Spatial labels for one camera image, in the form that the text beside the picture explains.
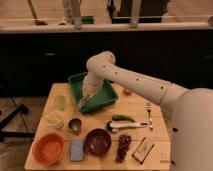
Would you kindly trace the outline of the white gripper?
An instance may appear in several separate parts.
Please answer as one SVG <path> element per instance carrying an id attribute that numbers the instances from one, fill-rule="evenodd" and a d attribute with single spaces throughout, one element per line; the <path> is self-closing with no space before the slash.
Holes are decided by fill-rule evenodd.
<path id="1" fill-rule="evenodd" d="M 82 85 L 83 90 L 83 98 L 80 99 L 78 102 L 78 109 L 83 108 L 85 105 L 87 105 L 93 96 L 95 96 L 102 88 L 103 86 L 103 79 L 99 78 L 91 73 L 88 73 L 84 80 Z"/>

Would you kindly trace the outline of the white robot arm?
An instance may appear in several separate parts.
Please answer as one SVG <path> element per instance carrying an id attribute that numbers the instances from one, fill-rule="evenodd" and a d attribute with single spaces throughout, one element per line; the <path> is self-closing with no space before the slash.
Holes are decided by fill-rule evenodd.
<path id="1" fill-rule="evenodd" d="M 172 114 L 170 171 L 213 171 L 213 89 L 187 89 L 166 80 L 120 68 L 110 51 L 90 57 L 83 80 L 84 106 L 113 81 Z"/>

